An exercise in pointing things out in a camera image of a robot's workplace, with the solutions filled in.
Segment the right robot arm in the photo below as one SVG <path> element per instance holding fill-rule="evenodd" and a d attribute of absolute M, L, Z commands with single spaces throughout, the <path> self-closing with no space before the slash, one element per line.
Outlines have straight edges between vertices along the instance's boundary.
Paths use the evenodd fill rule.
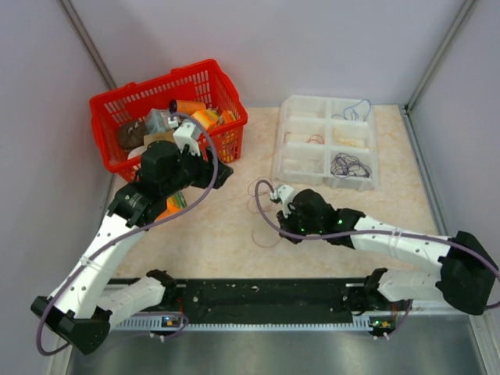
<path fill-rule="evenodd" d="M 288 185 L 271 193 L 281 206 L 281 236 L 299 243 L 317 236 L 332 245 L 377 252 L 416 267 L 414 271 L 377 269 L 366 278 L 365 300 L 374 309 L 401 300 L 445 301 L 462 313 L 479 316 L 488 303 L 498 266 L 475 236 L 453 237 L 402 230 L 354 209 L 335 209 L 312 189 Z"/>

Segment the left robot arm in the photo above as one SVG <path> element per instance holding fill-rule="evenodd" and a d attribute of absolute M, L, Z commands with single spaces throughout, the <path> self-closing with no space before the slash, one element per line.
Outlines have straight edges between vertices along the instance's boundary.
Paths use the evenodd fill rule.
<path fill-rule="evenodd" d="M 36 347 L 43 356 L 57 354 L 42 346 L 48 327 L 81 353 L 94 352 L 109 332 L 124 320 L 149 307 L 172 308 L 177 300 L 174 280 L 152 270 L 107 297 L 106 285 L 125 255 L 145 231 L 162 224 L 159 216 L 166 201 L 188 187 L 202 189 L 201 203 L 212 189 L 221 188 L 233 169 L 207 148 L 205 153 L 179 147 L 170 141 L 151 143 L 141 154 L 135 178 L 118 190 L 97 234 L 71 274 L 48 296 L 38 296 L 31 311 L 40 319 Z"/>

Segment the striped yellow green box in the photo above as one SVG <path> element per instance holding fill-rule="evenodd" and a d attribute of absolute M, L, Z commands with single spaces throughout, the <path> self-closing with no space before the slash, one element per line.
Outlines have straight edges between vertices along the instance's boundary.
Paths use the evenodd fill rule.
<path fill-rule="evenodd" d="M 198 110 L 191 116 L 195 120 L 197 120 L 206 130 L 211 129 L 220 123 L 220 115 L 217 111 L 214 111 L 212 109 Z"/>

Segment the orange yellow box on table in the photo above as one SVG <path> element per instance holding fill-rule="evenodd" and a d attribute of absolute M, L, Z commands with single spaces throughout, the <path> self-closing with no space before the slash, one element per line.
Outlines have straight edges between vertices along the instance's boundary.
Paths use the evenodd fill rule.
<path fill-rule="evenodd" d="M 177 192 L 166 200 L 166 211 L 164 212 L 164 216 L 168 217 L 175 213 L 178 213 L 185 209 L 187 206 L 188 204 L 183 192 Z"/>

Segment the beige carton box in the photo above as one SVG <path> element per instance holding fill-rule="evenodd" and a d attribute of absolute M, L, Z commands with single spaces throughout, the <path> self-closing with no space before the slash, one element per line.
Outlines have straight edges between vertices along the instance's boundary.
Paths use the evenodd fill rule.
<path fill-rule="evenodd" d="M 162 133 L 154 133 L 154 134 L 147 134 L 144 136 L 144 146 L 147 148 L 151 143 L 157 142 L 157 141 L 169 141 L 171 143 L 174 143 L 175 140 L 173 138 L 173 132 L 162 132 Z"/>

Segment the teal grey box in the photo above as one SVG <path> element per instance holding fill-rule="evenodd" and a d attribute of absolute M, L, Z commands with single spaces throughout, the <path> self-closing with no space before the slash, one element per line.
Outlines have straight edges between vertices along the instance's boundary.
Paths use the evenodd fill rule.
<path fill-rule="evenodd" d="M 177 129 L 179 122 L 168 109 L 151 109 L 145 118 L 145 126 L 150 134 L 157 134 Z"/>

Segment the clear compartment tray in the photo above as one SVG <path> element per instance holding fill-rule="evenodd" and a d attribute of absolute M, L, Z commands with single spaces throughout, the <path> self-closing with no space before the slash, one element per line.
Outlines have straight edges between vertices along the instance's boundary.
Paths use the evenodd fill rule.
<path fill-rule="evenodd" d="M 292 95 L 280 107 L 273 179 L 372 191 L 380 187 L 371 101 Z"/>

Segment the red plastic basket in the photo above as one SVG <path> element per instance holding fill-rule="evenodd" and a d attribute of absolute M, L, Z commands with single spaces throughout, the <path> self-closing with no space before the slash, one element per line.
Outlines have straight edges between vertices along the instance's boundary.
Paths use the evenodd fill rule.
<path fill-rule="evenodd" d="M 241 158 L 248 114 L 238 91 L 214 59 L 178 67 L 170 73 L 136 84 L 131 82 L 93 97 L 91 127 L 104 167 L 125 181 L 134 179 L 140 159 L 130 159 L 119 146 L 117 132 L 132 120 L 144 120 L 151 109 L 165 109 L 173 99 L 204 102 L 209 108 L 229 110 L 235 121 L 209 130 L 223 163 Z"/>

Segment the brown round item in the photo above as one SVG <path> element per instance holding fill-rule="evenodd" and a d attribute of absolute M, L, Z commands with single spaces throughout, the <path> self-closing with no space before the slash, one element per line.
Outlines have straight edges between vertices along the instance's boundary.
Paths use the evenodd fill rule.
<path fill-rule="evenodd" d="M 140 120 L 124 123 L 116 132 L 118 145 L 126 151 L 142 146 L 146 135 L 148 135 L 148 129 Z"/>

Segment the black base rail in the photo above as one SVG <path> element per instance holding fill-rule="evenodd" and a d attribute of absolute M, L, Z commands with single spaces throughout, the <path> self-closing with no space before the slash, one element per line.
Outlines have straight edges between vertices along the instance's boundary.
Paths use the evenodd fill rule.
<path fill-rule="evenodd" d="M 405 310 L 362 278 L 178 279 L 149 312 L 181 312 L 195 324 L 351 323 L 353 313 Z"/>

